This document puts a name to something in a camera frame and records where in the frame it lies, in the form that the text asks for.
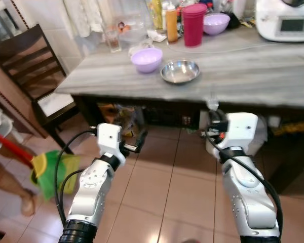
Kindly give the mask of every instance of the orange bottle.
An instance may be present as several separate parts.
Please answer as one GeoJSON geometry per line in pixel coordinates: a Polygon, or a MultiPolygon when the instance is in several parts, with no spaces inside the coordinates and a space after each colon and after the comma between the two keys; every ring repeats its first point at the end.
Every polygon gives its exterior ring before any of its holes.
{"type": "Polygon", "coordinates": [[[178,40],[177,11],[175,6],[171,2],[167,9],[166,19],[167,19],[168,42],[176,42],[178,40]]]}

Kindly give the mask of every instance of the broom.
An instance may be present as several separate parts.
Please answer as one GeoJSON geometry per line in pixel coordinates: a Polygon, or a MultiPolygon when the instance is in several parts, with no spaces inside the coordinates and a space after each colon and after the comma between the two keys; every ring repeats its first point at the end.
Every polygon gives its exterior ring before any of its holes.
{"type": "MultiPolygon", "coordinates": [[[[50,199],[54,196],[54,168],[58,158],[59,151],[53,150],[42,153],[38,156],[29,154],[7,138],[0,134],[0,143],[18,156],[22,162],[30,169],[34,169],[31,175],[31,181],[38,184],[43,192],[45,199],[50,199]]],[[[63,155],[61,158],[62,163],[58,165],[57,184],[60,185],[64,180],[65,175],[75,171],[79,167],[79,158],[74,155],[63,155]]],[[[72,193],[75,185],[75,179],[70,180],[65,192],[72,193]]]]}

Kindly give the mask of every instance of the white kitchen appliance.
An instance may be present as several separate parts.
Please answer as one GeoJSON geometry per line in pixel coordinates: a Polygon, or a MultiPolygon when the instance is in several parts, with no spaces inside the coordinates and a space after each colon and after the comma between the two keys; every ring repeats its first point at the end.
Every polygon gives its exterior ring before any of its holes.
{"type": "Polygon", "coordinates": [[[271,41],[304,42],[304,0],[257,0],[256,27],[271,41]]]}

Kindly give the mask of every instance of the black cable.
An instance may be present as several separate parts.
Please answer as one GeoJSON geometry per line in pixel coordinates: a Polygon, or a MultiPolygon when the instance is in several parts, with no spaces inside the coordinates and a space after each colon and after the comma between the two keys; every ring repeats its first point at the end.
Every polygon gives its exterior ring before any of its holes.
{"type": "Polygon", "coordinates": [[[267,189],[267,191],[269,192],[269,194],[272,196],[272,198],[274,200],[274,203],[276,205],[276,208],[277,208],[276,219],[277,219],[277,222],[278,222],[278,228],[279,228],[279,233],[280,233],[279,238],[281,238],[282,232],[283,232],[283,210],[282,210],[282,207],[281,207],[281,204],[280,204],[280,200],[279,200],[278,194],[276,193],[276,191],[273,188],[273,186],[268,181],[266,181],[263,178],[261,178],[253,169],[251,169],[250,167],[248,167],[247,165],[245,165],[244,163],[242,163],[240,160],[232,157],[231,155],[229,155],[228,153],[226,153],[223,149],[221,149],[220,147],[218,147],[217,144],[214,143],[214,141],[212,141],[212,138],[207,134],[207,132],[205,132],[205,134],[206,134],[206,137],[207,137],[208,141],[214,146],[214,148],[216,148],[219,152],[225,154],[231,160],[233,160],[234,162],[236,162],[237,164],[239,164],[240,166],[242,166],[243,168],[245,168],[247,171],[249,171],[267,189]]]}
{"type": "Polygon", "coordinates": [[[73,171],[72,173],[70,173],[63,181],[62,183],[62,186],[61,186],[61,190],[60,190],[60,207],[62,208],[62,212],[63,212],[63,215],[65,217],[65,213],[64,213],[64,206],[63,206],[63,194],[64,194],[64,187],[65,187],[65,184],[67,183],[68,179],[71,178],[71,176],[77,174],[77,173],[81,173],[82,171],[84,171],[84,169],[81,169],[81,170],[77,170],[77,171],[73,171]]]}
{"type": "Polygon", "coordinates": [[[74,135],[68,142],[67,144],[62,148],[62,150],[60,151],[58,157],[57,157],[57,160],[56,160],[56,163],[55,163],[55,169],[54,169],[54,198],[55,198],[55,204],[56,204],[56,207],[57,207],[57,211],[59,212],[59,215],[60,215],[60,218],[61,218],[61,221],[62,221],[62,224],[63,226],[65,225],[65,221],[66,221],[66,218],[65,218],[65,214],[64,214],[64,210],[61,208],[60,206],[60,199],[58,197],[58,191],[57,191],[57,171],[58,171],[58,166],[59,166],[59,163],[60,163],[60,160],[61,160],[61,157],[62,157],[62,154],[63,152],[66,150],[66,148],[79,136],[81,136],[82,134],[84,133],[94,133],[95,130],[94,129],[90,129],[90,130],[86,130],[86,131],[82,131],[76,135],[74,135]]]}

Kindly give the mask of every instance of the wooden chair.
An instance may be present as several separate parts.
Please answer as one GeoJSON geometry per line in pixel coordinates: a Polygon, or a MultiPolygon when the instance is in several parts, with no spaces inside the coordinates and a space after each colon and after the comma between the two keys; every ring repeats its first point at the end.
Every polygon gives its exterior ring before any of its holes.
{"type": "Polygon", "coordinates": [[[53,93],[66,75],[39,25],[0,42],[0,68],[31,100],[39,124],[64,147],[56,130],[79,110],[70,95],[53,93]]]}

